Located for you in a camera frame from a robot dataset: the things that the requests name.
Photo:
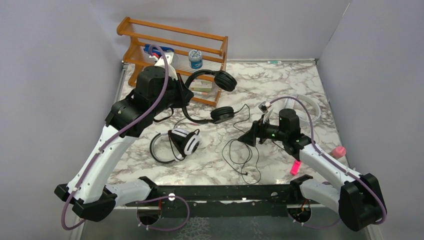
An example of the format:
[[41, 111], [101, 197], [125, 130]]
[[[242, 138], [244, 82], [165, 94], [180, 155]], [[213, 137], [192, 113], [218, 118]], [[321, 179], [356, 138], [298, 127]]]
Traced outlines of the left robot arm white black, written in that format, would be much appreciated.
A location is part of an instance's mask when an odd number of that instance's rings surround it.
[[153, 123], [154, 117], [183, 101], [183, 84], [171, 65], [148, 66], [139, 76], [133, 93], [112, 106], [84, 165], [72, 180], [59, 184], [54, 190], [64, 202], [61, 225], [65, 230], [70, 229], [66, 223], [69, 207], [82, 222], [99, 222], [117, 206], [135, 201], [149, 206], [157, 200], [155, 184], [147, 177], [126, 183], [107, 183], [122, 155]]

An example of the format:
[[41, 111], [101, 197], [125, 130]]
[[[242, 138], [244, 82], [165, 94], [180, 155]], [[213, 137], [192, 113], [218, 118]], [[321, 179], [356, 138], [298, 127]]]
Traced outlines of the small black on-ear headphones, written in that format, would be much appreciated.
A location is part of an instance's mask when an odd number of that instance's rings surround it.
[[236, 111], [233, 109], [233, 107], [231, 106], [218, 107], [217, 106], [222, 91], [232, 92], [233, 90], [235, 90], [237, 86], [237, 81], [232, 75], [230, 75], [224, 70], [208, 70], [208, 69], [197, 70], [194, 73], [192, 73], [190, 76], [188, 76], [188, 78], [186, 79], [185, 85], [188, 87], [188, 89], [190, 84], [194, 80], [207, 80], [212, 82], [212, 91], [209, 92], [208, 96], [194, 95], [194, 97], [191, 100], [215, 107], [215, 109], [213, 109], [210, 112], [209, 119], [193, 119], [188, 113], [187, 106], [184, 106], [182, 108], [182, 112], [183, 112], [183, 115], [189, 121], [196, 124], [200, 124], [200, 125], [219, 124], [227, 120], [230, 120], [235, 116]]

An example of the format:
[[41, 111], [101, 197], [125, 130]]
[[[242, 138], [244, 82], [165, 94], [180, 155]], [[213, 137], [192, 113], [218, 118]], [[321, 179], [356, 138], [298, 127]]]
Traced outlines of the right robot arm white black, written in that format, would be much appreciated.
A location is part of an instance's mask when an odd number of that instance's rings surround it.
[[300, 177], [288, 190], [292, 202], [300, 204], [306, 199], [318, 202], [338, 213], [341, 221], [355, 232], [386, 219], [387, 209], [378, 179], [371, 173], [361, 174], [323, 152], [311, 137], [301, 132], [300, 119], [293, 109], [279, 111], [278, 125], [264, 118], [254, 121], [238, 138], [252, 147], [266, 140], [281, 142], [289, 155], [330, 183], [325, 185], [311, 176]]

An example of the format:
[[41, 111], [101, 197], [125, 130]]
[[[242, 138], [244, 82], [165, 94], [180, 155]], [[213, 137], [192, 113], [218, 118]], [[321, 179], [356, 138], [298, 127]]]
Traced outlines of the white black gaming headset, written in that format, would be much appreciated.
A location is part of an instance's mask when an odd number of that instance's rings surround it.
[[[187, 156], [192, 155], [200, 145], [200, 129], [188, 131], [179, 127], [173, 128], [166, 132], [160, 132], [150, 141], [149, 152], [151, 157], [158, 163], [171, 164], [181, 162]], [[174, 159], [160, 160], [154, 152], [154, 145], [160, 137], [167, 137], [170, 143]]]

